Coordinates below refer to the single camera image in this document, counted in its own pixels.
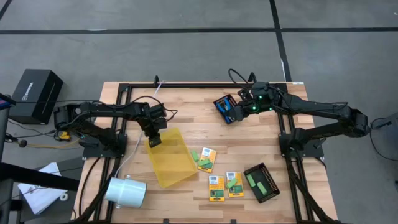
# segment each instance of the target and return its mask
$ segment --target white cable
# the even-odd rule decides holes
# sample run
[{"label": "white cable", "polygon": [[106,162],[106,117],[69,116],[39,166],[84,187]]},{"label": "white cable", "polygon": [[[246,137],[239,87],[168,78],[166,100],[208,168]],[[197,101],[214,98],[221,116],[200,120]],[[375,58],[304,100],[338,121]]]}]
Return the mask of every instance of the white cable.
[{"label": "white cable", "polygon": [[[162,81],[159,83],[159,86],[157,87],[157,89],[156,89],[156,91],[155,91],[155,93],[154,93],[154,97],[156,96],[156,94],[157,94],[157,92],[159,91],[160,87],[162,86],[163,82],[165,82],[165,81],[162,80]],[[139,145],[139,143],[140,143],[140,141],[141,141],[141,138],[142,138],[142,134],[143,134],[143,131],[141,131],[141,133],[140,133],[140,135],[139,135],[139,137],[138,137],[138,141],[137,141],[137,144],[136,144],[136,147],[134,148],[134,150],[131,152],[131,154],[129,155],[129,157],[127,157],[127,159],[126,159],[125,161],[123,161],[122,164],[121,164],[121,165],[119,166],[119,168],[117,169],[117,171],[116,171],[116,173],[115,173],[115,175],[114,175],[115,177],[118,176],[118,173],[119,173],[120,169],[122,168],[122,166],[123,166],[130,158],[132,158],[132,155],[134,155],[134,154],[136,153],[137,148],[138,148],[138,145]]]}]

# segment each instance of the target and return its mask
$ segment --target gray carpet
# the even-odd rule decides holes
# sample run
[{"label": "gray carpet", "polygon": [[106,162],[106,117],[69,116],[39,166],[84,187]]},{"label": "gray carpet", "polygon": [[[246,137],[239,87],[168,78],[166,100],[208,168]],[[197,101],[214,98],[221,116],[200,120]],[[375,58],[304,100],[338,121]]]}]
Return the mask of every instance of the gray carpet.
[{"label": "gray carpet", "polygon": [[[6,0],[0,0],[0,7]],[[398,3],[277,0],[288,27],[394,27]],[[268,0],[13,0],[0,30],[273,27]],[[398,32],[283,34],[293,81],[314,101],[349,101],[369,119],[398,112]],[[226,81],[235,68],[258,80],[284,81],[277,39],[270,33],[0,35],[0,92],[12,94],[26,68],[52,69],[65,82],[60,99],[98,99],[106,81]],[[329,123],[315,119],[316,125]],[[41,131],[48,126],[29,126]],[[30,134],[9,124],[14,135]],[[377,148],[398,158],[397,132],[374,133]],[[31,143],[55,144],[50,137]],[[398,162],[373,150],[369,136],[324,144],[331,191],[346,223],[396,223]],[[28,168],[80,157],[81,150],[6,145],[3,161]],[[66,222],[69,212],[28,223]]]}]

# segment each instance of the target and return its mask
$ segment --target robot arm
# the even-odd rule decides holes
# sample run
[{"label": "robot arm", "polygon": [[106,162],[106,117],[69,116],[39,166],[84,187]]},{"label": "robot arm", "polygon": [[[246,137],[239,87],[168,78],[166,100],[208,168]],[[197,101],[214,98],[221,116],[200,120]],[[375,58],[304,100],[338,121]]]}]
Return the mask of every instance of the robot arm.
[{"label": "robot arm", "polygon": [[150,147],[161,143],[159,130],[167,127],[163,104],[149,106],[148,103],[108,105],[101,102],[69,104],[54,110],[54,124],[58,131],[82,133],[94,138],[107,147],[117,147],[116,130],[100,128],[88,119],[93,117],[124,118],[137,121],[149,138]]},{"label": "robot arm", "polygon": [[312,129],[295,128],[290,134],[290,144],[305,144],[312,139],[327,138],[344,134],[349,137],[363,137],[370,132],[368,117],[347,103],[318,103],[306,101],[298,96],[284,93],[269,83],[256,82],[250,89],[238,92],[242,98],[228,116],[242,121],[250,114],[274,110],[283,115],[309,114],[336,119],[337,122]]}]

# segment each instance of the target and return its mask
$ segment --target white paper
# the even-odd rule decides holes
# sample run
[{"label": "white paper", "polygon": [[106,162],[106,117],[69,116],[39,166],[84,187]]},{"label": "white paper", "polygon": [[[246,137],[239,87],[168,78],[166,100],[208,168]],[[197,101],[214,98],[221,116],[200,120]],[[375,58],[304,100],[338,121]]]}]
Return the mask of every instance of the white paper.
[{"label": "white paper", "polygon": [[[56,162],[50,163],[49,165],[43,167],[39,171],[61,176]],[[27,203],[29,204],[30,208],[32,209],[35,215],[43,212],[43,210],[45,210],[54,201],[56,201],[56,199],[58,199],[63,193],[67,191],[67,190],[50,189],[50,188],[41,189],[42,188],[41,186],[32,185],[32,184],[18,184],[18,187],[19,190],[24,194]]]}]

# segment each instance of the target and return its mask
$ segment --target white tape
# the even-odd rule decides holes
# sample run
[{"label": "white tape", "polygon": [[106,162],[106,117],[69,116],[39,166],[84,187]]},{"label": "white tape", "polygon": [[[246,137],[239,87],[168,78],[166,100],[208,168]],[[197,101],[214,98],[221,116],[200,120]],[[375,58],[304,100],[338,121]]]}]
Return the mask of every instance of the white tape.
[{"label": "white tape", "polygon": [[63,193],[60,197],[60,200],[64,202],[64,201],[68,200],[68,198],[69,198],[69,195],[67,193]]}]

